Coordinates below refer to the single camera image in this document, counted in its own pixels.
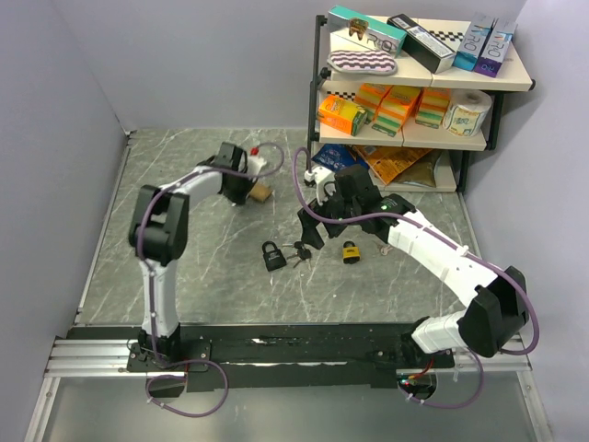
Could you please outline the black keys bunch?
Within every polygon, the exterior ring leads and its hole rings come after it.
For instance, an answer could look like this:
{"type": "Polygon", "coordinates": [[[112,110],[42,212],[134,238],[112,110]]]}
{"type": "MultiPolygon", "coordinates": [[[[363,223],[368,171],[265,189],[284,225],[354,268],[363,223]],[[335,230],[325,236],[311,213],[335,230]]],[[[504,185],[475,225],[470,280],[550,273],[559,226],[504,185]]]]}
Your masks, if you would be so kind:
{"type": "Polygon", "coordinates": [[[292,249],[294,252],[285,258],[286,262],[293,262],[294,267],[301,263],[306,263],[308,268],[311,268],[312,250],[306,244],[297,240],[291,243],[283,244],[287,249],[292,249]]]}

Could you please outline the brass padlock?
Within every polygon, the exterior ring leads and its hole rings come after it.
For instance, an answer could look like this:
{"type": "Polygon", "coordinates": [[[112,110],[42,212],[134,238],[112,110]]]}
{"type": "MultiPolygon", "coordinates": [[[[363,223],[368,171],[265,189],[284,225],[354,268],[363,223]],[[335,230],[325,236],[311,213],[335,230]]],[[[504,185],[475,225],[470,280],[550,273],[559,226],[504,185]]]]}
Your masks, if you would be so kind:
{"type": "Polygon", "coordinates": [[[272,188],[257,182],[250,190],[248,197],[258,203],[265,203],[272,195],[272,188]]]}

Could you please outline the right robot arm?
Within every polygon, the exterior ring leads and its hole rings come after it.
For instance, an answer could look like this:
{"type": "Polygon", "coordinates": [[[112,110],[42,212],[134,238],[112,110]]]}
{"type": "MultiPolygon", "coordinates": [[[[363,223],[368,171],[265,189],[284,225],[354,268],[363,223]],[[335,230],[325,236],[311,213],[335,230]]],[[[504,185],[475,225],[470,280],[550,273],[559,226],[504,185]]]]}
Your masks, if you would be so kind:
{"type": "Polygon", "coordinates": [[[298,216],[304,244],[319,250],[323,225],[336,238],[356,225],[390,248],[401,250],[448,287],[463,310],[417,320],[401,348],[411,366],[424,366],[433,354],[467,348],[491,358],[528,323],[525,278],[514,267],[498,269],[478,262],[468,247],[461,246],[435,227],[413,204],[398,194],[381,194],[367,170],[351,166],[339,172],[315,166],[303,177],[314,186],[315,198],[303,205],[298,216]]]}

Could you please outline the black padlock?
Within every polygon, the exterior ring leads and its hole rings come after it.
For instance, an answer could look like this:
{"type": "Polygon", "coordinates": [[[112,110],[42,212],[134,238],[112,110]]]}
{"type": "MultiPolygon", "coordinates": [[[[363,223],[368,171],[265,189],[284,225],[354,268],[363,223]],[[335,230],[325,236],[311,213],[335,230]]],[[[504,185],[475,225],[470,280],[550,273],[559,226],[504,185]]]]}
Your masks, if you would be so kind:
{"type": "Polygon", "coordinates": [[[262,246],[262,258],[269,273],[282,269],[287,262],[282,251],[273,241],[265,241],[262,246]]]}

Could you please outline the yellow padlock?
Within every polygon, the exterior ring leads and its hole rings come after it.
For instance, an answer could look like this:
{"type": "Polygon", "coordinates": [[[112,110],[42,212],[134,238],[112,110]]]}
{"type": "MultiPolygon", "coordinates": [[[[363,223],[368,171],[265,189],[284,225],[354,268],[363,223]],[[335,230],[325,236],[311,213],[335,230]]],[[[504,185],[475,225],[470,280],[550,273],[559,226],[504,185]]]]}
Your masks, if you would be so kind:
{"type": "Polygon", "coordinates": [[[344,264],[354,264],[361,260],[361,253],[358,246],[350,240],[342,245],[342,261],[344,264]]]}

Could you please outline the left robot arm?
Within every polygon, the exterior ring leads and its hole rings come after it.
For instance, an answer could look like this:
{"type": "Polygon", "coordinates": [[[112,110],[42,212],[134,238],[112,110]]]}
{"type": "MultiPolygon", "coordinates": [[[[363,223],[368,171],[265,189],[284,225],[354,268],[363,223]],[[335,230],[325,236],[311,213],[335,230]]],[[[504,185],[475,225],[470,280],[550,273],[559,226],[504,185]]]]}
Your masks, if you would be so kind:
{"type": "Polygon", "coordinates": [[[215,195],[243,204],[267,165],[264,158],[223,142],[216,155],[189,173],[164,185],[140,189],[128,233],[144,283],[138,346],[139,354],[158,368],[170,370],[182,357],[176,276],[188,245],[191,209],[215,195]]]}

